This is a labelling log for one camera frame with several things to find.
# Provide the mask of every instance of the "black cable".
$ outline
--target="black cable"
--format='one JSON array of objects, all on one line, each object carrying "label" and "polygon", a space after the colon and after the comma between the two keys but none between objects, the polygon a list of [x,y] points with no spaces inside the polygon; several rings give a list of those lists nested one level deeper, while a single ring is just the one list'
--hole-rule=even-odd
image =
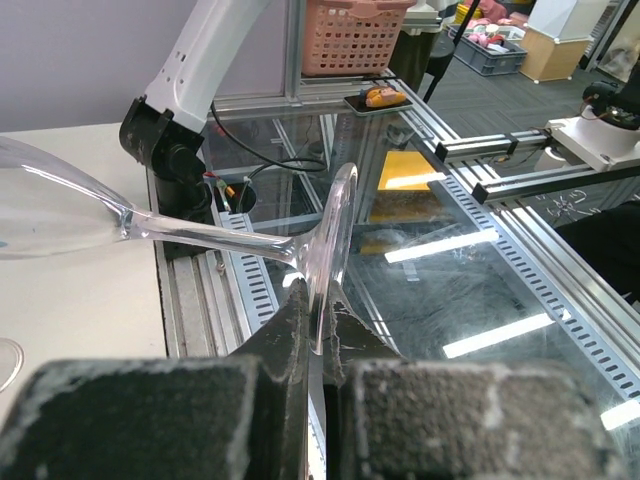
[{"label": "black cable", "polygon": [[[273,166],[276,166],[276,167],[281,167],[281,168],[284,168],[286,170],[293,170],[295,172],[307,172],[307,173],[324,172],[326,170],[326,168],[327,168],[326,164],[322,160],[318,160],[316,158],[290,158],[290,159],[287,159],[287,160],[273,160],[272,158],[266,157],[265,155],[263,155],[260,152],[254,150],[253,148],[251,148],[249,145],[244,143],[242,140],[238,139],[229,130],[227,130],[227,128],[220,121],[220,117],[218,116],[218,112],[216,111],[215,102],[211,102],[211,113],[213,114],[213,118],[215,119],[216,123],[220,127],[220,130],[222,130],[225,133],[225,135],[229,138],[229,140],[231,140],[233,143],[238,145],[243,150],[246,150],[247,152],[251,153],[252,155],[258,157],[260,160],[262,160],[264,162],[267,162],[269,165],[273,165]],[[297,166],[297,165],[286,165],[286,163],[293,162],[293,161],[296,161],[296,162],[309,162],[309,163],[314,163],[314,164],[320,165],[320,166],[319,167],[312,167],[312,168],[305,168],[305,167]]]},{"label": "black cable", "polygon": [[[297,162],[299,160],[300,160],[299,158],[288,158],[288,159],[282,160],[282,163]],[[243,213],[242,212],[242,200],[244,200],[244,196],[245,196],[245,193],[247,191],[247,187],[249,186],[249,184],[251,183],[253,178],[255,178],[255,176],[258,175],[260,172],[262,172],[263,170],[266,170],[267,168],[269,168],[271,166],[272,165],[269,165],[269,164],[260,165],[253,172],[251,172],[249,175],[247,175],[246,180],[244,182],[244,185],[242,186],[242,190],[240,191],[240,196],[238,197],[238,207],[237,207],[238,211],[236,213]]]},{"label": "black cable", "polygon": [[538,153],[539,151],[541,151],[541,150],[543,150],[543,149],[544,149],[544,145],[543,145],[543,146],[541,146],[541,147],[536,148],[536,149],[535,149],[533,152],[531,152],[531,153],[527,156],[527,158],[525,158],[524,160],[519,161],[519,162],[518,162],[518,163],[516,163],[515,165],[504,165],[504,168],[515,168],[515,167],[518,167],[518,166],[520,166],[520,165],[523,165],[523,164],[527,163],[529,160],[531,160],[531,158],[532,158],[536,153]]},{"label": "black cable", "polygon": [[294,155],[294,158],[297,158],[298,155],[300,155],[300,152],[304,149],[304,147],[307,146],[307,144],[309,143],[309,140],[311,140],[309,138],[309,132],[311,131],[311,127],[313,127],[313,115],[309,116],[310,120],[309,120],[309,126],[307,127],[306,132],[304,132],[304,143],[302,144],[302,146],[298,149],[298,151],[296,152],[296,154]]}]

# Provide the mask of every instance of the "glass panel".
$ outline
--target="glass panel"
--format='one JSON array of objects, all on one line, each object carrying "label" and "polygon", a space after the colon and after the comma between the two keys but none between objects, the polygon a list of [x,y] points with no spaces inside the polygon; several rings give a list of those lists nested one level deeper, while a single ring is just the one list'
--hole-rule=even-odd
[{"label": "glass panel", "polygon": [[[401,113],[357,117],[337,107],[321,118],[300,108],[296,115],[229,125],[244,129],[251,146],[288,158],[273,120],[286,133],[289,151],[328,159],[329,167],[316,174],[276,169],[258,175],[258,203],[249,212],[254,229],[279,235],[310,230],[319,221],[317,202],[321,209],[335,171],[346,161],[356,163],[357,220],[344,290],[356,313],[400,353],[429,360],[557,360],[582,374],[600,411],[623,403],[494,248],[495,232],[480,231],[452,199],[442,184],[448,172],[427,160],[427,147]],[[322,124],[334,126],[329,135]],[[222,172],[261,165],[242,152],[229,152],[224,139],[216,145],[221,153],[214,148],[214,163],[224,167]],[[536,155],[527,160],[528,155],[509,162],[515,170],[532,170]],[[506,167],[497,164],[496,170]],[[576,214],[602,208],[602,194],[583,190],[589,201],[577,202],[584,205]],[[562,195],[578,199],[575,192]],[[549,202],[555,205],[545,201],[539,205],[542,213]],[[277,262],[265,264],[282,301],[296,272]],[[612,432],[630,459],[640,438],[631,425]],[[640,470],[634,474],[640,478]]]},{"label": "glass panel", "polygon": [[538,195],[522,202],[555,228],[631,200],[640,200],[638,177]]}]

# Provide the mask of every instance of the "gray carpet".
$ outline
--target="gray carpet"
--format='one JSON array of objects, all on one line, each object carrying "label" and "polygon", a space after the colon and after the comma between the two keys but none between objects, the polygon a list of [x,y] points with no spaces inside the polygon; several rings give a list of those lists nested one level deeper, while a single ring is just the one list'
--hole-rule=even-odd
[{"label": "gray carpet", "polygon": [[[573,80],[536,85],[519,73],[483,77],[454,58],[429,106],[461,137],[517,132],[576,115],[585,87],[603,79],[597,72],[576,70]],[[430,82],[425,75],[421,97]]]}]

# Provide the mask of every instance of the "white tabletop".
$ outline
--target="white tabletop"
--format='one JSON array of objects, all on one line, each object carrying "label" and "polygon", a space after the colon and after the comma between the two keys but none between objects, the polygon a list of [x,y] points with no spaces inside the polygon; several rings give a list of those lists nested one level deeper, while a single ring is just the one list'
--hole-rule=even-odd
[{"label": "white tabletop", "polygon": [[[119,124],[3,134],[81,168],[137,205],[146,171],[118,143]],[[164,357],[152,242],[32,260],[0,261],[0,337],[24,350],[24,366],[0,393],[0,424],[43,363],[69,358]]]}]

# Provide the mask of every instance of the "perforated metal rail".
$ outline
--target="perforated metal rail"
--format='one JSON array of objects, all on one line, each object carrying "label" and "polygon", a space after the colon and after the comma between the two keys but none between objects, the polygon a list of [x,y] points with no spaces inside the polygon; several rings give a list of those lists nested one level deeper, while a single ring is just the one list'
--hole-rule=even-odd
[{"label": "perforated metal rail", "polygon": [[500,238],[495,246],[498,253],[527,284],[547,313],[584,352],[602,376],[623,398],[640,396],[640,381],[616,355],[587,319],[572,312],[571,303],[556,289],[547,276],[531,261],[514,239],[505,233],[502,224],[480,207],[469,193],[453,178],[443,182],[458,205],[480,229],[495,229]]},{"label": "perforated metal rail", "polygon": [[[224,228],[241,232],[252,232],[249,216],[244,213],[221,213]],[[267,323],[278,310],[278,300],[261,257],[231,253],[231,268],[234,269],[242,302],[249,320],[251,334]],[[322,480],[326,475],[325,441],[317,414],[309,398],[309,470],[313,478]]]}]

